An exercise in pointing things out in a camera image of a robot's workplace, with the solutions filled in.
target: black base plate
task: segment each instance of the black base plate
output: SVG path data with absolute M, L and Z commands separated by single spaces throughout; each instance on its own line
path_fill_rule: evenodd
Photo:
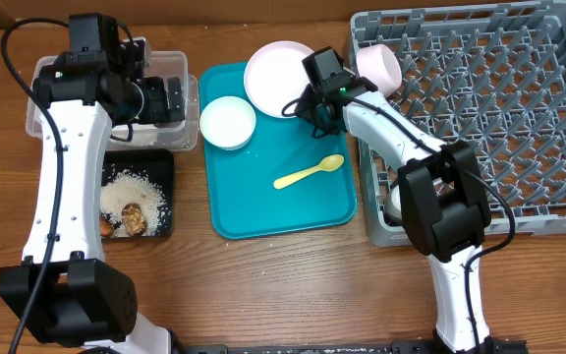
M 493 351 L 481 354 L 528 354 L 526 341 L 492 339 Z M 227 348 L 225 345 L 185 347 L 185 354 L 450 354 L 438 349 L 433 340 L 403 340 L 386 345 L 313 345 Z

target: white plate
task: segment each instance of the white plate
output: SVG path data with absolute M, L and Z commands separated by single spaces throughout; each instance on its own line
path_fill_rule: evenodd
M 233 150 L 243 147 L 253 135 L 255 110 L 239 97 L 219 97 L 200 114 L 202 136 L 211 144 Z
M 283 107 L 300 97 L 310 83 L 302 61 L 312 53 L 304 44 L 284 40 L 267 44 L 253 54 L 244 73 L 244 88 L 253 105 L 267 115 L 284 118 Z

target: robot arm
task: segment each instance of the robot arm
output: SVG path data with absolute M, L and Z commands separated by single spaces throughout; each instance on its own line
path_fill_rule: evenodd
M 43 67 L 33 83 L 58 132 L 41 114 L 43 154 L 34 222 L 22 265 L 0 268 L 0 296 L 21 317 L 41 270 L 56 189 L 56 133 L 64 150 L 57 238 L 27 329 L 41 343 L 66 347 L 110 347 L 121 354 L 177 353 L 180 343 L 173 333 L 138 312 L 133 281 L 104 262 L 99 194 L 113 126 L 180 120 L 177 105 L 168 104 L 180 91 L 172 85 L 180 83 L 178 78 L 167 83 L 144 78 L 142 67 L 149 52 L 145 41 L 136 42 L 138 50 L 132 42 L 130 48 L 120 45 L 112 18 L 72 16 L 70 38 L 72 51 Z M 165 92 L 166 85 L 171 92 Z M 163 94 L 150 92 L 155 89 Z
M 480 175 L 475 154 L 467 143 L 447 145 L 417 129 L 390 106 L 373 83 L 344 70 L 342 63 L 331 48 L 303 61 L 310 84 L 295 113 L 325 133 L 349 132 L 365 141 L 398 171 L 404 228 L 431 267 L 438 306 L 436 338 L 447 352 L 469 352 L 477 345 L 467 311 L 464 265 L 481 250 L 483 230 L 490 223 L 484 189 L 463 172 Z M 437 153 L 421 148 L 421 142 Z M 454 161 L 454 166 L 445 159 Z M 454 182 L 454 189 L 438 196 L 433 186 L 438 180 Z M 469 291 L 478 344 L 483 344 L 489 329 L 481 310 L 479 262 L 473 263 L 472 270 Z

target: yellow spoon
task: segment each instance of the yellow spoon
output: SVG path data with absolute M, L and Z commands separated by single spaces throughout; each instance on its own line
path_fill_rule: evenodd
M 283 189 L 302 180 L 305 177 L 313 175 L 315 172 L 333 172 L 336 169 L 340 168 L 340 166 L 342 166 L 342 163 L 344 163 L 344 156 L 342 156 L 341 154 L 327 156 L 314 167 L 310 167 L 308 169 L 304 169 L 303 171 L 292 173 L 290 175 L 277 179 L 276 181 L 274 181 L 274 188 Z

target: dish rack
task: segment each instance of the dish rack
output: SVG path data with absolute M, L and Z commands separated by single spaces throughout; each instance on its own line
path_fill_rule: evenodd
M 482 177 L 511 205 L 517 232 L 566 233 L 566 2 L 373 11 L 351 19 L 349 62 L 385 44 L 403 73 L 391 104 L 447 142 L 468 141 Z M 410 244 L 383 213 L 396 171 L 360 141 L 367 234 Z M 489 196 L 486 234 L 508 232 Z

